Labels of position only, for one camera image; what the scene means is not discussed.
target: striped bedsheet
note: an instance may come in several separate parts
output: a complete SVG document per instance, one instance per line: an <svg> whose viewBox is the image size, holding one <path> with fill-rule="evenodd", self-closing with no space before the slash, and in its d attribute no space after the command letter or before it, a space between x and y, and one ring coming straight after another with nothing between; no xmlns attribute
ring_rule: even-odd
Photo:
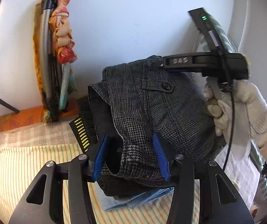
<svg viewBox="0 0 267 224"><path fill-rule="evenodd" d="M23 193L49 160L56 163L71 161L82 151L69 126L70 121L37 124L0 134L0 219L4 224L10 217ZM222 166L224 149L216 161ZM259 181L259 173L250 160L236 164L232 156L226 168L228 177L237 183L240 194L250 208ZM98 224L165 224L172 194L136 208L103 211L95 196L94 184L89 183L91 202ZM198 223L200 190L195 180L193 223ZM70 224L68 182L63 186L64 222Z"/></svg>

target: folded clothes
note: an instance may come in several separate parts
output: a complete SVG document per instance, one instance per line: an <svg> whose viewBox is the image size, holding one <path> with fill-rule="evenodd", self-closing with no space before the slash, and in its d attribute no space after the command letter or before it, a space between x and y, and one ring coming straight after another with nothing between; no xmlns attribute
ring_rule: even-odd
<svg viewBox="0 0 267 224"><path fill-rule="evenodd" d="M89 92L94 90L105 101L112 117L110 127L102 120L94 121L96 131L114 128L119 136L102 173L167 188L174 183L161 176L152 144L154 132L160 132L178 153L193 161L214 159L226 142L223 136L216 137L213 119L203 112L206 100L188 75L152 71L151 63L161 60L154 55L109 66L103 70L102 82L90 85Z"/></svg>
<svg viewBox="0 0 267 224"><path fill-rule="evenodd" d="M79 115L88 140L90 144L96 144L98 141L97 135L109 134L110 142L104 168L107 169L108 165L110 169L116 169L115 171L118 172L117 165L120 165L121 159L121 153L118 152L118 148L122 147L122 138L114 128L110 106L92 88L89 88L89 100L87 96L77 100ZM154 187L143 186L132 180L112 175L102 174L97 182L106 196L118 196L119 198L135 196L154 189Z"/></svg>
<svg viewBox="0 0 267 224"><path fill-rule="evenodd" d="M174 191L173 187L165 189L152 189L136 196L120 199L118 197L106 196L97 183L95 183L94 187L96 190L97 199L99 200L99 203L104 211L111 211L127 207L135 208L136 206L157 200L169 193L173 193Z"/></svg>

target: orange fabric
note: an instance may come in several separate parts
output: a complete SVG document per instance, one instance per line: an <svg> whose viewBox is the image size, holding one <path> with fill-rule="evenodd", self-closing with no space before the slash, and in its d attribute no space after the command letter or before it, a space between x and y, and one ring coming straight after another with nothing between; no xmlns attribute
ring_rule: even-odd
<svg viewBox="0 0 267 224"><path fill-rule="evenodd" d="M69 26L69 21L67 20L69 16L69 12L66 8L66 5L69 3L69 1L70 0L58 0L58 6L53 11L52 17L49 20L49 26L53 32L53 45L52 46L53 46L53 49L57 48L56 52L59 52L59 49L60 49L60 53L58 53L58 56L57 56L58 61L60 63L65 63L65 62L71 63L77 59L76 53L72 49L75 43L72 41L71 29ZM36 69L37 83L38 83L38 87L39 87L39 91L41 95L41 102L43 105L42 106L43 117L40 118L39 122L51 122L51 118L49 117L49 111L47 110L47 107L44 103L44 99L42 96L43 83L42 83L42 77L41 77L40 58L39 58L40 22L41 22L41 3L37 4L35 7L34 34L33 34L35 69ZM57 41L58 37L64 37L64 40L60 41L60 44L58 44L58 41Z"/></svg>
<svg viewBox="0 0 267 224"><path fill-rule="evenodd" d="M66 8L70 0L58 0L57 8L52 12L49 19L49 27L52 35L52 50L57 55L58 62L72 63L77 59L73 50L70 23L68 21L69 12Z"/></svg>
<svg viewBox="0 0 267 224"><path fill-rule="evenodd" d="M79 110L76 99L70 99L68 105L68 112L61 112L60 118L78 115ZM28 126L40 123L44 116L43 106L21 110L19 114L10 113L0 116L0 133L13 130L19 127Z"/></svg>
<svg viewBox="0 0 267 224"><path fill-rule="evenodd" d="M34 59L35 59L37 83L41 95L41 102L43 104L43 109L46 111L46 105L44 104L44 99L42 96L43 84L42 84L42 77L40 71L40 58L39 58L40 21L41 21L41 3L37 4L35 7L33 41L34 41L34 53L35 53Z"/></svg>

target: white work glove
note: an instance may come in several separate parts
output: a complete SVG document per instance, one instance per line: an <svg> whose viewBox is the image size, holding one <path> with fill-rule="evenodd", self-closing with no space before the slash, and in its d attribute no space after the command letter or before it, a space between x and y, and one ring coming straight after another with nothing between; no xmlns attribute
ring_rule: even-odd
<svg viewBox="0 0 267 224"><path fill-rule="evenodd" d="M228 131L231 130L232 104L229 103L228 105L222 100L216 100L208 84L205 85L204 97L208 99L207 110L214 117L216 134L218 136L223 133L230 135ZM237 81L233 97L234 102L246 104L250 124L250 137L260 149L263 148L267 143L267 104L264 98L254 84L244 80Z"/></svg>

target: white wall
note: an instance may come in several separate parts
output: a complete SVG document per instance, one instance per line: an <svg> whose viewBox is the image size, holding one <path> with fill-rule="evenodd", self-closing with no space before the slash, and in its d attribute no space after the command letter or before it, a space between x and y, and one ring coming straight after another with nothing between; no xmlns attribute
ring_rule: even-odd
<svg viewBox="0 0 267 224"><path fill-rule="evenodd" d="M32 42L38 2L2 0L0 6L0 97L19 109L41 105ZM77 96L108 65L189 52L196 29L187 11L202 6L228 31L233 0L71 0ZM0 115L8 112L0 106Z"/></svg>
<svg viewBox="0 0 267 224"><path fill-rule="evenodd" d="M233 41L236 48L239 48L242 36L245 34L248 9L248 0L234 0L232 17L227 35Z"/></svg>
<svg viewBox="0 0 267 224"><path fill-rule="evenodd" d="M267 0L247 0L239 52L250 61L250 82L259 88L267 102Z"/></svg>

